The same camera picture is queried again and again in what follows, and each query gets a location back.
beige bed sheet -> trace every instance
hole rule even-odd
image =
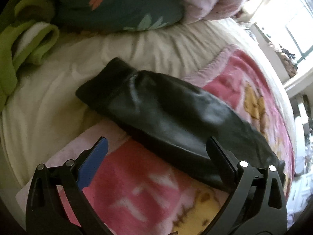
[[[2,187],[7,175],[17,187],[24,186],[39,163],[100,121],[98,114],[76,98],[75,91],[112,58],[120,57],[138,70],[181,78],[208,65],[227,44],[238,45],[259,65],[295,149],[287,94],[257,43],[232,19],[107,36],[63,33],[42,66],[20,69],[19,84],[2,112],[0,165],[7,167],[0,175]]]

green blanket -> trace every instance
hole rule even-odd
[[[17,85],[18,68],[41,65],[57,42],[59,29],[49,23],[54,15],[52,0],[10,0],[0,15],[0,111]]]

blue gripper pad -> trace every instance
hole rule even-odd
[[[98,143],[91,149],[82,166],[78,169],[77,185],[80,190],[88,187],[95,176],[100,164],[108,153],[108,140],[101,137]]]

window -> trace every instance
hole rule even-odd
[[[313,16],[304,0],[271,0],[257,23],[295,54],[299,68],[313,67]]]

black leather garment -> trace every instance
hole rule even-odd
[[[76,95],[91,109],[110,117],[135,140],[189,176],[224,191],[216,166],[206,153],[215,136],[225,150],[252,166],[277,167],[280,161],[265,138],[212,94],[183,80],[137,71],[118,58]]]

